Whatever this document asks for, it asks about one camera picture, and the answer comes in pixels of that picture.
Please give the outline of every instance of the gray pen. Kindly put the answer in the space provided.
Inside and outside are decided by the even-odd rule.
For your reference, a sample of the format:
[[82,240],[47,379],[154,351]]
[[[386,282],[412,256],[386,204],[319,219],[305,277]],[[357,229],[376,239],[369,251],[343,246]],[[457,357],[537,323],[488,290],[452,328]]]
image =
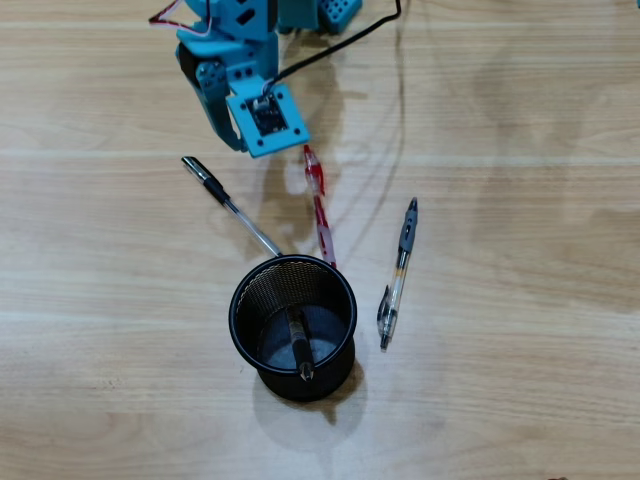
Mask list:
[[380,308],[378,308],[378,332],[380,333],[380,348],[386,350],[393,337],[393,331],[398,321],[398,310],[400,309],[400,298],[402,297],[402,288],[404,287],[404,279],[407,275],[409,267],[409,257],[413,249],[413,241],[416,238],[416,227],[418,226],[418,199],[413,197],[409,204],[409,209],[404,217],[404,225],[400,232],[400,241],[398,243],[398,258],[396,260],[396,268],[391,285],[384,291]]

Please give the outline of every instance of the black mesh pen holder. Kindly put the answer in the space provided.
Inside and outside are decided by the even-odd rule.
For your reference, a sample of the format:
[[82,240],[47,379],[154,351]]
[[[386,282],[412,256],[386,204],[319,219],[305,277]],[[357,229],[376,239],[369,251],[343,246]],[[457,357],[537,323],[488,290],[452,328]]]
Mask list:
[[[304,313],[315,362],[313,379],[296,370],[286,309]],[[229,309],[231,337],[244,359],[274,393],[295,401],[318,400],[337,389],[355,360],[357,308],[351,287],[336,269],[306,255],[272,258],[251,271]]]

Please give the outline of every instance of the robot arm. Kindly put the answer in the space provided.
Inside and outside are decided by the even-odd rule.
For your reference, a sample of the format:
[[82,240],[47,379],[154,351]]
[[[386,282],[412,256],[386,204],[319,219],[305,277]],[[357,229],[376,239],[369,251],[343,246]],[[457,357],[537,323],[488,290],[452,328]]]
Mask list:
[[[152,23],[168,22],[164,16],[179,2],[152,18]],[[310,138],[289,89],[264,88],[278,73],[275,2],[187,0],[201,21],[193,27],[171,23],[178,30],[180,68],[214,131],[233,150],[248,151],[254,158]]]

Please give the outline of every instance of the ballpoint pen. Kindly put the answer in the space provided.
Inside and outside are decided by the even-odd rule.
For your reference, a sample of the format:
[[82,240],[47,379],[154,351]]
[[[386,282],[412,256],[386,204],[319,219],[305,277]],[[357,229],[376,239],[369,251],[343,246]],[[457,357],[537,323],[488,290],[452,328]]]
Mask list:
[[309,145],[304,146],[304,160],[305,160],[305,177],[309,188],[313,193],[313,205],[316,212],[316,228],[318,231],[318,244],[322,251],[322,258],[325,262],[336,268],[336,256],[333,251],[333,240],[331,238],[331,230],[329,229],[329,222],[327,222],[327,216],[324,210],[324,173],[322,171],[322,165],[318,161],[315,153],[311,150]]
[[313,379],[315,364],[307,335],[306,317],[302,310],[296,307],[287,308],[286,313],[296,370],[305,382],[310,382]]
[[224,191],[222,184],[211,174],[209,170],[204,167],[204,165],[198,161],[197,158],[182,157],[182,162],[187,170],[189,170],[189,172],[192,173],[202,185],[204,185],[204,188],[214,196],[220,205],[233,213],[240,223],[242,223],[242,225],[244,225],[245,228],[258,239],[260,244],[262,244],[270,254],[274,257],[282,256],[282,252],[278,246],[273,243],[273,241],[264,232],[262,232],[262,230],[260,230],[242,210],[236,207],[236,205],[231,201],[229,194]]
[[386,350],[393,337],[393,332],[398,321],[398,310],[400,309],[400,298],[402,288],[407,275],[409,257],[413,249],[413,241],[416,237],[416,227],[418,226],[418,199],[413,198],[409,204],[409,209],[404,217],[404,225],[400,232],[398,244],[398,258],[390,290],[389,286],[384,291],[380,308],[378,308],[378,332],[380,333],[380,348]]

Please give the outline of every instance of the wood grain surface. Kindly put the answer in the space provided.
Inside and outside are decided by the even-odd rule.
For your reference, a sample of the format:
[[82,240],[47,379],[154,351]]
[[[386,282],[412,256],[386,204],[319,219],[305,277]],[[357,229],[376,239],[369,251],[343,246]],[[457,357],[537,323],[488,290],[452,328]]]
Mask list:
[[[300,152],[224,147],[147,27],[164,3],[0,2],[1,480],[640,478],[635,0],[410,0],[291,77],[359,307],[352,376],[309,405],[236,352],[266,256],[179,162],[317,254]],[[285,37],[282,62],[336,41]]]

